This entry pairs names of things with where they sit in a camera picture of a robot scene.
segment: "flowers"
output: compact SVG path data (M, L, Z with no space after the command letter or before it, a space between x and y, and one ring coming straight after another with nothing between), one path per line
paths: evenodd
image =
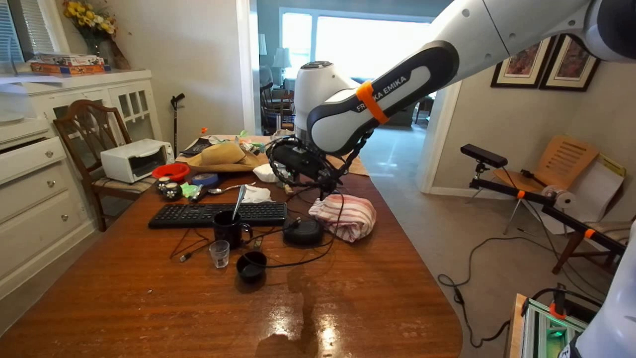
M64 3L64 17L72 19L80 33L94 33L94 37L112 39L116 35L116 21L98 15L92 5L80 0Z

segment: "chair back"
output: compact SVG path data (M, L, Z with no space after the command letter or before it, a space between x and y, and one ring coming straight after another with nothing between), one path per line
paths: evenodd
M118 108L78 100L54 126L84 180L104 178L100 154L132 144Z
M589 144L555 136L539 160L535 178L547 186L571 190L597 156L599 150Z

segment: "black mug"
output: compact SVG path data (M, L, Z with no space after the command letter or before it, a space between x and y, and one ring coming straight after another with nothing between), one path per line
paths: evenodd
M229 242L231 250L239 250L243 244L253 242L253 226L243 224L241 216L233 220L233 212L221 212L215 216L215 238L217 242Z

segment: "cabinet drawer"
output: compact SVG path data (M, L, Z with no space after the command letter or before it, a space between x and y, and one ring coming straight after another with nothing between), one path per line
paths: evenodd
M64 166L56 164L52 168L34 172L18 182L0 186L0 224L36 208L38 204L56 198L66 192Z
M50 138L0 156L0 186L64 162L66 154L58 138Z
M0 279L80 226L68 192L0 228Z

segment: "blue object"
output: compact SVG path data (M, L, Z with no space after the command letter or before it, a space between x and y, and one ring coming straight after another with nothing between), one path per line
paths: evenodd
M191 186L199 186L203 190L219 188L219 176L217 174L195 176L191 180Z

